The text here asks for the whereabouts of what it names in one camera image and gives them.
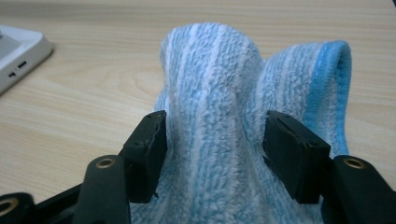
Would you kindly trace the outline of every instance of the brass insert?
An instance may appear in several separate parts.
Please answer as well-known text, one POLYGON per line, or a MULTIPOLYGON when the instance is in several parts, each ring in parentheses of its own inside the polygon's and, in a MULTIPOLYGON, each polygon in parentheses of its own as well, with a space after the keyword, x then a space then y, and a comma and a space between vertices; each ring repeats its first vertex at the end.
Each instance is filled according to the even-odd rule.
POLYGON ((363 162, 353 159, 353 158, 346 158, 344 159, 344 163, 352 168, 355 169, 364 169, 366 168, 366 165, 364 165, 363 162))
POLYGON ((101 161, 97 162, 96 167, 99 169, 106 169, 106 168, 112 166, 114 163, 116 163, 115 160, 110 159, 110 158, 105 158, 105 159, 102 159, 101 161))

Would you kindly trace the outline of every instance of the usb port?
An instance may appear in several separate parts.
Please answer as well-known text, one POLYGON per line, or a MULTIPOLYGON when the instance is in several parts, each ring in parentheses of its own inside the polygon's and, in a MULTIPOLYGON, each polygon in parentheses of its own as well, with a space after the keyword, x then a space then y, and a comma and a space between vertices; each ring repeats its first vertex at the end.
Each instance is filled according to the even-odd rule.
POLYGON ((10 78, 14 78, 14 77, 17 76, 17 74, 15 74, 14 72, 12 72, 12 73, 10 73, 8 76, 9 76, 10 78))
POLYGON ((23 61, 22 63, 20 63, 20 65, 18 65, 18 68, 23 68, 25 65, 27 64, 26 61, 23 61))

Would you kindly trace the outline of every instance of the blue striped towel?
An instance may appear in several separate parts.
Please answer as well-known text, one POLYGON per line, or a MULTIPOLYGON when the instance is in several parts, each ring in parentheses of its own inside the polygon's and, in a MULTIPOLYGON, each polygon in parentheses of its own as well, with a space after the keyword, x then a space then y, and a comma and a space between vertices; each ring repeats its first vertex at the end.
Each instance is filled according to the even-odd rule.
POLYGON ((165 73, 155 110, 166 110, 169 150, 159 198, 131 204, 133 223, 318 223, 262 158, 267 110, 290 114, 347 154, 351 75, 344 41, 309 43, 263 59, 227 25, 173 30, 161 46, 165 73))

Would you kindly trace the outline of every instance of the white device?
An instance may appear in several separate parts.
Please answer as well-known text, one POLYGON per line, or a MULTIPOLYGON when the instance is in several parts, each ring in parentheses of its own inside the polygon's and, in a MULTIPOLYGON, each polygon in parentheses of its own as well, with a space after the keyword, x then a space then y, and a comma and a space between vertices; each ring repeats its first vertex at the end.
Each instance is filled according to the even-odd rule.
POLYGON ((43 34, 0 24, 0 94, 52 52, 43 34))

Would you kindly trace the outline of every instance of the wood grain surface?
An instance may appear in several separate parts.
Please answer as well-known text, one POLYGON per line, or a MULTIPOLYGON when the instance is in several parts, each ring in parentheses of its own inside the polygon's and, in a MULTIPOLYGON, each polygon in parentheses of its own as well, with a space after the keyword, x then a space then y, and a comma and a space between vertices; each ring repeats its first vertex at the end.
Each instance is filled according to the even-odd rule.
POLYGON ((51 56, 0 96, 0 195, 37 203, 74 187, 96 157, 117 154, 163 87, 162 39, 193 22, 227 23, 262 57, 344 39, 353 71, 350 154, 396 189, 396 8, 391 0, 0 0, 0 23, 37 30, 51 56))

